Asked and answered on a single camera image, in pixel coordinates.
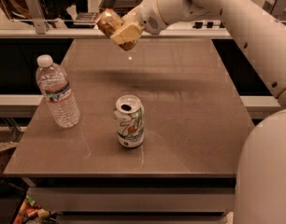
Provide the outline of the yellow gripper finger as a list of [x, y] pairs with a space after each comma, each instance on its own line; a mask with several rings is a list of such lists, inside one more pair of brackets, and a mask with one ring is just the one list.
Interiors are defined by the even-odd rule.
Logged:
[[114, 32], [110, 39], [117, 45], [138, 40], [142, 36], [143, 26], [138, 22], [125, 23], [120, 29]]
[[131, 9], [126, 15], [122, 17], [124, 23], [139, 22], [137, 15], [138, 7]]

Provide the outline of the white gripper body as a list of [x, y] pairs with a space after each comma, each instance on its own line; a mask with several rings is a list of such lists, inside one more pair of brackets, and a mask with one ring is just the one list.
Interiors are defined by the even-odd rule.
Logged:
[[136, 7], [136, 19], [152, 35], [158, 35], [168, 27], [161, 17], [157, 0], [143, 0]]

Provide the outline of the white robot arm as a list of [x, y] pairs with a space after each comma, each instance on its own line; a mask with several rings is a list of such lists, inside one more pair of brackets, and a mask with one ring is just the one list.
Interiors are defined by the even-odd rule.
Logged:
[[251, 0], [143, 0], [111, 38], [123, 44], [208, 16], [232, 37], [214, 45], [238, 90], [270, 93], [282, 107], [252, 129], [242, 148], [234, 224], [286, 224], [286, 26]]

